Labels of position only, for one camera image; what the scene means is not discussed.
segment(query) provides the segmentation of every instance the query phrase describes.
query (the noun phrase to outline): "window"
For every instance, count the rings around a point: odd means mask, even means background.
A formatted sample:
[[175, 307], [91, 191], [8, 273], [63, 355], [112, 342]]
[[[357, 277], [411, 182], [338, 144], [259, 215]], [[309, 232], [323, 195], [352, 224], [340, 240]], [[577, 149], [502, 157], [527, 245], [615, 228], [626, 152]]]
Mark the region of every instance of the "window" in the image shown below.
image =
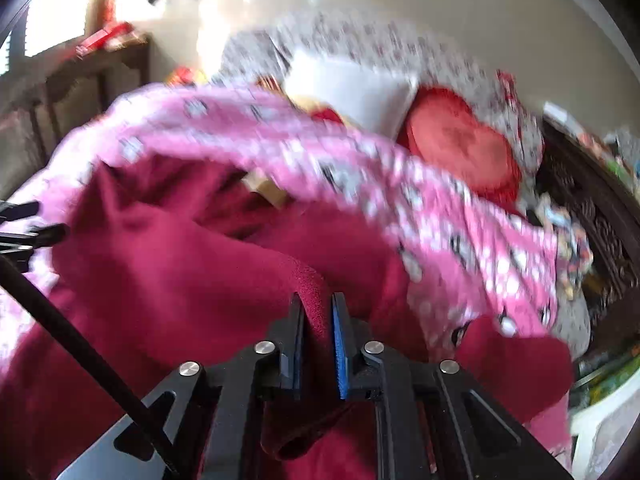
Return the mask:
[[6, 37], [2, 47], [0, 47], [0, 75], [9, 72], [9, 42], [11, 41], [11, 33]]
[[84, 35], [89, 0], [31, 0], [25, 54], [35, 56], [52, 46]]

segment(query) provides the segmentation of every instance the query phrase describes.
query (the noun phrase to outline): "wall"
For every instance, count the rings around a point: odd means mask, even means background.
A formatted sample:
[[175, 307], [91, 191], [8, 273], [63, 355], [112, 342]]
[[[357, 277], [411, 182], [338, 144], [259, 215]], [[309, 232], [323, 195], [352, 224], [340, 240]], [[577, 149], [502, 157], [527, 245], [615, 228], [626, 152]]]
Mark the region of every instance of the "wall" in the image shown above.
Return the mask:
[[550, 100], [596, 132], [622, 124], [640, 132], [638, 80], [572, 0], [163, 0], [159, 7], [136, 22], [156, 39], [156, 80], [176, 64], [215, 72], [230, 33], [291, 10], [367, 7], [452, 36], [490, 68], [514, 73], [533, 110]]

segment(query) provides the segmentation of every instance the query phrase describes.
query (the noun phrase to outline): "maroon towel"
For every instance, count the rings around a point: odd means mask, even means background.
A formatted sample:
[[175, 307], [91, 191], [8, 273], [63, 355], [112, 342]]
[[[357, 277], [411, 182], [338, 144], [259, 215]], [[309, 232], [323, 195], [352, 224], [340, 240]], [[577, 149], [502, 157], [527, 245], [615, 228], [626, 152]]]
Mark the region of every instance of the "maroon towel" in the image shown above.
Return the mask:
[[469, 325], [456, 360], [520, 423], [560, 401], [573, 383], [564, 342], [554, 337], [504, 337], [490, 316]]
[[[181, 362], [222, 362], [262, 339], [298, 292], [309, 328], [306, 400], [266, 413], [262, 478], [373, 479], [373, 410], [338, 400], [329, 300], [344, 292], [351, 315], [368, 320], [376, 338], [425, 360], [402, 262], [361, 216], [318, 203], [278, 211], [249, 193], [242, 175], [215, 162], [164, 156], [122, 169], [99, 166], [69, 219], [70, 236], [54, 248], [60, 281], [50, 298], [144, 396]], [[468, 338], [482, 340], [473, 334], [474, 324], [462, 348]], [[470, 365], [483, 362], [475, 357]], [[517, 362], [516, 354], [509, 357]], [[490, 388], [503, 387], [484, 368], [473, 370]], [[545, 407], [534, 402], [536, 388], [557, 385], [522, 386], [532, 388], [523, 399], [535, 411]], [[511, 409], [518, 385], [509, 391], [501, 400]], [[53, 478], [120, 416], [36, 326], [0, 390], [0, 462], [36, 480]]]

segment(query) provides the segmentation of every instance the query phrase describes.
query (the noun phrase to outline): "fabric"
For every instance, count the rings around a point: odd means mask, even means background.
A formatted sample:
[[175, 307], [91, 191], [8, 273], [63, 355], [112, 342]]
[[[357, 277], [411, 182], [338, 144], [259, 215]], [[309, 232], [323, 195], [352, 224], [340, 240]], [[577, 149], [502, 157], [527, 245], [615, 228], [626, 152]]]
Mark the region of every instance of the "fabric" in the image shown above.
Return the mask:
[[523, 426], [530, 434], [535, 435], [536, 440], [555, 456], [565, 469], [571, 471], [571, 461], [568, 458], [571, 457], [572, 440], [567, 417], [568, 409], [569, 394], [566, 394], [559, 402]]
[[[370, 405], [338, 400], [330, 293], [343, 291], [375, 338], [425, 360], [406, 304], [409, 277], [362, 215], [302, 202], [277, 211], [245, 189], [243, 175], [159, 155], [121, 169], [99, 164], [52, 251], [60, 279], [50, 298], [143, 395], [181, 362], [222, 362], [262, 339], [297, 292], [307, 322], [304, 400], [268, 405], [261, 477], [370, 479], [374, 417]], [[524, 422], [568, 388], [568, 351], [494, 326], [491, 317], [472, 322], [456, 358]], [[0, 460], [52, 478], [119, 415], [36, 326], [0, 390]]]
[[354, 126], [396, 140], [414, 100], [417, 77], [298, 50], [284, 90], [294, 103], [298, 96], [311, 97], [350, 118]]
[[[13, 229], [65, 221], [98, 160], [122, 166], [144, 152], [260, 167], [293, 198], [363, 213], [410, 269], [408, 301], [434, 359], [451, 356], [453, 332], [483, 314], [507, 316], [522, 336], [545, 335], [555, 320], [556, 270], [567, 262], [556, 261], [553, 232], [508, 216], [383, 137], [313, 120], [251, 88], [148, 86], [120, 98], [15, 196], [42, 200], [43, 211]], [[30, 274], [45, 288], [56, 279], [48, 254], [38, 251]], [[30, 320], [8, 299], [0, 307], [6, 364]]]
[[580, 290], [582, 279], [591, 269], [593, 252], [589, 246], [587, 233], [575, 221], [566, 208], [551, 200], [548, 193], [540, 197], [536, 206], [536, 216], [547, 230], [558, 233], [558, 253], [567, 265], [558, 272], [558, 282], [570, 301]]
[[345, 114], [337, 113], [331, 105], [320, 99], [297, 95], [293, 99], [289, 98], [289, 100], [298, 110], [302, 110], [315, 119], [326, 119], [335, 123], [344, 124], [350, 128], [358, 127], [353, 119], [347, 117]]
[[417, 73], [427, 86], [453, 90], [474, 115], [509, 141], [523, 175], [532, 180], [542, 162], [542, 133], [536, 118], [517, 98], [512, 76], [487, 71], [449, 38], [389, 21], [365, 10], [294, 12], [272, 27], [243, 31], [225, 44], [214, 80], [251, 81], [273, 75], [283, 81], [299, 48], [325, 56], [348, 57], [364, 66]]
[[456, 361], [521, 423], [560, 401], [574, 380], [564, 343], [548, 336], [504, 337], [489, 316], [471, 322]]
[[557, 286], [556, 291], [558, 315], [551, 327], [551, 334], [567, 344], [571, 358], [576, 360], [588, 350], [591, 342], [591, 321], [587, 302], [581, 288], [571, 301], [562, 291], [562, 286]]
[[522, 175], [509, 143], [450, 90], [421, 87], [406, 120], [410, 151], [477, 195], [514, 209]]

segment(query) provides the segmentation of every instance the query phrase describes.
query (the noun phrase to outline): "white pillow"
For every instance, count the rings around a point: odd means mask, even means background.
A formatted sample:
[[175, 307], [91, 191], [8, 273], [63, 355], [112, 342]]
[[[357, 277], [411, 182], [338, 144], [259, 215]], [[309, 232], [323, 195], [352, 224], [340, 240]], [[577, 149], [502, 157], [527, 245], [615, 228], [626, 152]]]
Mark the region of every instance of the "white pillow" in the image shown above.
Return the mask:
[[346, 116], [354, 126], [391, 140], [396, 140], [417, 88], [416, 74], [369, 68], [305, 50], [295, 52], [284, 81], [284, 91], [294, 102], [313, 98]]

